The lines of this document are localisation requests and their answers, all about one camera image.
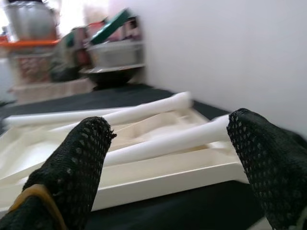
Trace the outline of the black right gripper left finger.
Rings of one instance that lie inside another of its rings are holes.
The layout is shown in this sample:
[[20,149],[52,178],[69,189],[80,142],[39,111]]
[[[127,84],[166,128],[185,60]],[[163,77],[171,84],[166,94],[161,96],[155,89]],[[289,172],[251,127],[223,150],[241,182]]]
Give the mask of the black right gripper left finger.
[[83,230],[116,134],[101,117],[82,120],[33,171],[8,212],[3,230]]

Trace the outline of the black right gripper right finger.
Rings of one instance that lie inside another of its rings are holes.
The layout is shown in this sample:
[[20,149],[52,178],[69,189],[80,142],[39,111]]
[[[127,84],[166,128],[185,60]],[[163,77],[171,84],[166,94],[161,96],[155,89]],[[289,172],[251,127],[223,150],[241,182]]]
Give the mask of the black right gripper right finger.
[[307,228],[307,142],[245,108],[226,127],[252,191],[274,230]]

